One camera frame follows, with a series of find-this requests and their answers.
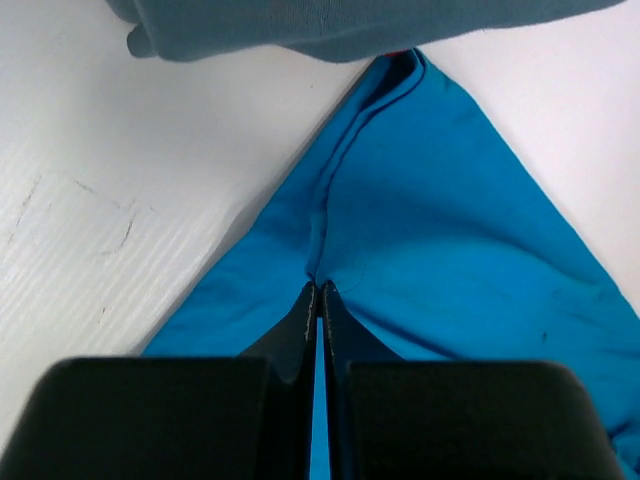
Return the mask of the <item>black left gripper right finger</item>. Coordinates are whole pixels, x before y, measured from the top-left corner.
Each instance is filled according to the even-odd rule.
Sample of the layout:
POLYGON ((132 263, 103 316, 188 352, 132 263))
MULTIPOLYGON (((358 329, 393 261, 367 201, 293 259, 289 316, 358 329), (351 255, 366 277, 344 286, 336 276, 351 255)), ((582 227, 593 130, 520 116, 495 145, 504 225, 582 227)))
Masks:
POLYGON ((620 479, 584 386, 540 361, 409 361, 322 290, 335 479, 620 479))

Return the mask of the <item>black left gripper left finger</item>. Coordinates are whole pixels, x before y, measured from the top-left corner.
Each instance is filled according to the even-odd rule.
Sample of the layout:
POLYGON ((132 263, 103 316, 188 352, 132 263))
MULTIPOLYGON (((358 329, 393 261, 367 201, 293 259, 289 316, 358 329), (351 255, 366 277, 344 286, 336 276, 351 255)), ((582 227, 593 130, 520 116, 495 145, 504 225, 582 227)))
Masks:
POLYGON ((37 382, 5 479, 305 479, 318 291, 235 357, 73 358, 37 382))

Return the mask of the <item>bright blue t-shirt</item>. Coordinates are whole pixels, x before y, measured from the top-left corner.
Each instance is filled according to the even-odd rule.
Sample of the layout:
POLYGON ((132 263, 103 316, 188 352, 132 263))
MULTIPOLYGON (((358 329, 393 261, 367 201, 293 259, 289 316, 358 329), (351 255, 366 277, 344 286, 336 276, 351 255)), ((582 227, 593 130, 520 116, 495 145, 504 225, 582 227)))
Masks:
POLYGON ((308 281, 416 360, 535 359, 589 391, 639 475, 639 319, 476 102, 422 52, 376 59, 149 356, 231 356, 308 281))

